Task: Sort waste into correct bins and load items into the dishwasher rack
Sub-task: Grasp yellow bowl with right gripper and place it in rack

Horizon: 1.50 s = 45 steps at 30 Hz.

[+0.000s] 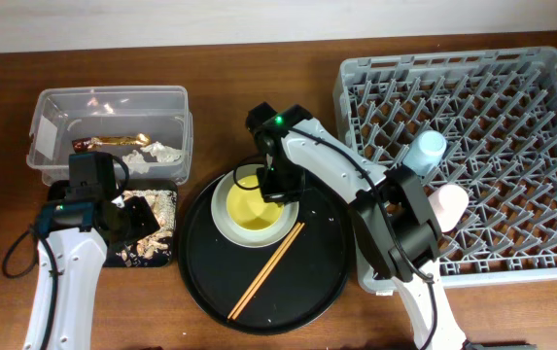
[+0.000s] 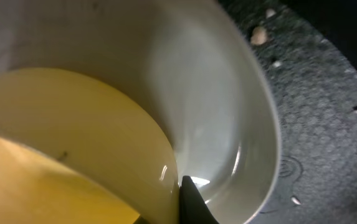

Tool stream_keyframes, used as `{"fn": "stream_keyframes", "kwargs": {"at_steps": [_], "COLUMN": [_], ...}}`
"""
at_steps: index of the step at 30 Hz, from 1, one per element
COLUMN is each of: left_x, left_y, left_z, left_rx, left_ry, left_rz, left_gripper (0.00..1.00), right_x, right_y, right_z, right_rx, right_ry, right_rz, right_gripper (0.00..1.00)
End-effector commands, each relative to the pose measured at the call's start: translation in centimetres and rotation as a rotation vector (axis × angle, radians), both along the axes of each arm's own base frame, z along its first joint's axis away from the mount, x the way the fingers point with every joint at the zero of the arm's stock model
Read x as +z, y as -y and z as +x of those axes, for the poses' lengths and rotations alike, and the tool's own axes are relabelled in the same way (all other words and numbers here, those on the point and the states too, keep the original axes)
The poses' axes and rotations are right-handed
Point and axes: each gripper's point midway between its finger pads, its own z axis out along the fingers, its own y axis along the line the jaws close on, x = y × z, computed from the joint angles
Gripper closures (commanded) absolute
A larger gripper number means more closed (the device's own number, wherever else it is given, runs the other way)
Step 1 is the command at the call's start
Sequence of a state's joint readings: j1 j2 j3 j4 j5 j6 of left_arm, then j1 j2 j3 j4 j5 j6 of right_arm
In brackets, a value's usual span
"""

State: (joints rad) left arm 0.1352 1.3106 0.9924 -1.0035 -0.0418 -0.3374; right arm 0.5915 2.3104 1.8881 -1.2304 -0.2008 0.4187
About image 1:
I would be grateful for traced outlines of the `yellow bowl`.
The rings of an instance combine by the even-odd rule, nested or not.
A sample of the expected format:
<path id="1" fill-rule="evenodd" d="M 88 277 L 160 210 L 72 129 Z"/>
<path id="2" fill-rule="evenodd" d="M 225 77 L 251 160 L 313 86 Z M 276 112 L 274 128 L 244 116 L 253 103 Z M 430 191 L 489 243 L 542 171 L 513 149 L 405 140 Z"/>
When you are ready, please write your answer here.
<path id="1" fill-rule="evenodd" d="M 256 174 L 239 179 L 238 184 L 246 190 L 233 185 L 226 197 L 226 210 L 237 225 L 247 230 L 263 230 L 280 219 L 284 206 L 263 200 L 257 189 L 259 180 Z"/>

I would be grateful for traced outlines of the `food scraps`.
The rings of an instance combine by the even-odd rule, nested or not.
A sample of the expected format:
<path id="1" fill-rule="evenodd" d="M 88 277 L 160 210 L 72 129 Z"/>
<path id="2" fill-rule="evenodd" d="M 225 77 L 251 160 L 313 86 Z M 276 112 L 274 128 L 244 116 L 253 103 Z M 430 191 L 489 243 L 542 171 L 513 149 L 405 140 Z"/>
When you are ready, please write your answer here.
<path id="1" fill-rule="evenodd" d="M 122 198 L 128 202 L 133 196 L 147 200 L 157 220 L 158 229 L 127 245 L 117 253 L 117 256 L 122 259 L 124 267 L 166 266 L 173 257 L 177 192 L 175 190 L 132 190 L 124 191 Z"/>

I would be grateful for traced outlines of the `pale green plate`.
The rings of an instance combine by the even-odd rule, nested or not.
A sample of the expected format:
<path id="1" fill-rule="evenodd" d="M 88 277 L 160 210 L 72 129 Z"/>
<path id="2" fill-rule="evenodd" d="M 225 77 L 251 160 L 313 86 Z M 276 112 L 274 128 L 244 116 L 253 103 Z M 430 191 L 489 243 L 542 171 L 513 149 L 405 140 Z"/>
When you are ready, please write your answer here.
<path id="1" fill-rule="evenodd" d="M 284 211 L 280 219 L 271 227 L 263 230 L 247 230 L 237 225 L 226 210 L 226 197 L 235 185 L 233 172 L 230 171 L 219 181 L 211 197 L 211 215 L 219 232 L 232 243 L 246 248 L 260 248 L 276 243 L 284 238 L 296 223 L 299 204 L 281 204 Z"/>

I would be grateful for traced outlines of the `white tissue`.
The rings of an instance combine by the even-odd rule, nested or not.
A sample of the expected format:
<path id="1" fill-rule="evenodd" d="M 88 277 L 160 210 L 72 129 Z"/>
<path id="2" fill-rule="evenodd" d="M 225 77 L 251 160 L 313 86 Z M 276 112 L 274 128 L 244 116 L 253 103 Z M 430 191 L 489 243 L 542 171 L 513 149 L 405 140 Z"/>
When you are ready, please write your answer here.
<path id="1" fill-rule="evenodd" d="M 122 160 L 128 166 L 131 173 L 145 174 L 150 170 L 150 165 L 145 160 L 145 155 L 151 156 L 158 163 L 166 163 L 180 160 L 183 156 L 183 151 L 162 145 L 160 142 L 155 142 L 141 147 L 139 151 L 132 151 L 130 154 L 123 156 Z"/>

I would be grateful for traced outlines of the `brown gold snack wrapper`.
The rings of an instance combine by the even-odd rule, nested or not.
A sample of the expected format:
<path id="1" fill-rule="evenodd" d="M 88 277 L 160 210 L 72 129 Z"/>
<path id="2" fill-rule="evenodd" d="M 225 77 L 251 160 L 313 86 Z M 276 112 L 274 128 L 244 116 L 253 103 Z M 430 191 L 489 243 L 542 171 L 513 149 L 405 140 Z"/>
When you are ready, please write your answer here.
<path id="1" fill-rule="evenodd" d="M 72 148 L 76 153 L 91 152 L 104 146 L 141 146 L 151 143 L 148 134 L 138 133 L 134 136 L 94 136 L 72 141 Z"/>

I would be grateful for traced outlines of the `blue plastic cup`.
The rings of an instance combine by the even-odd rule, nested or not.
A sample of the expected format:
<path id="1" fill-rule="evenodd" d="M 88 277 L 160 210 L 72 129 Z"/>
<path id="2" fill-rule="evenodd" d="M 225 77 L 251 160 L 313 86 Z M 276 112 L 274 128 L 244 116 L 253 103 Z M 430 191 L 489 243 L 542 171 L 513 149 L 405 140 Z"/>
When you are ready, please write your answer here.
<path id="1" fill-rule="evenodd" d="M 446 151 L 445 137 L 438 131 L 427 130 L 418 135 L 409 145 L 402 164 L 425 177 L 438 167 Z"/>

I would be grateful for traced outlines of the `pink plastic cup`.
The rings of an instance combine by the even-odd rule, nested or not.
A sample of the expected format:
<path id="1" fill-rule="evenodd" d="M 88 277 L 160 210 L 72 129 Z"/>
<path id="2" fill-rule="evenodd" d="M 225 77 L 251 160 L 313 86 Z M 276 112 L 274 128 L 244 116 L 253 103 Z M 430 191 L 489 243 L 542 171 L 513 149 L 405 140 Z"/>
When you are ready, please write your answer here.
<path id="1" fill-rule="evenodd" d="M 446 184 L 435 190 L 428 201 L 442 232 L 451 231 L 469 205 L 468 193 L 459 185 Z"/>

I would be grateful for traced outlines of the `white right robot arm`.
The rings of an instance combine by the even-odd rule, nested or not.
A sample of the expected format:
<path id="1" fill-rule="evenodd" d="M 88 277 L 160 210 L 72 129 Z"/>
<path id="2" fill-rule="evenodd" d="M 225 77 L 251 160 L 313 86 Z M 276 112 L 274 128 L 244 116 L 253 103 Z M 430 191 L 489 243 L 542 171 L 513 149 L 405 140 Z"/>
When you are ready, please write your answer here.
<path id="1" fill-rule="evenodd" d="M 365 260 L 396 286 L 415 345 L 468 348 L 441 282 L 438 248 L 464 215 L 467 192 L 447 184 L 426 194 L 412 169 L 388 169 L 360 156 L 299 105 L 277 112 L 263 102 L 245 124 L 264 158 L 258 172 L 263 200 L 298 200 L 307 175 L 322 182 L 345 203 Z"/>

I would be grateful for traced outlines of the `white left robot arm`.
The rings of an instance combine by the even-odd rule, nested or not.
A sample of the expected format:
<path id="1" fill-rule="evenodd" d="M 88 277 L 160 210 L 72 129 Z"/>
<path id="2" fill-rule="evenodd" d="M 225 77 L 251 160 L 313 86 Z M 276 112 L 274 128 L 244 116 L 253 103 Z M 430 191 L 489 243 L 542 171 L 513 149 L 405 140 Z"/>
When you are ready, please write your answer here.
<path id="1" fill-rule="evenodd" d="M 152 205 L 142 196 L 53 200 L 23 237 L 36 240 L 38 281 L 24 349 L 88 349 L 100 273 L 139 267 L 136 242 L 157 232 Z"/>

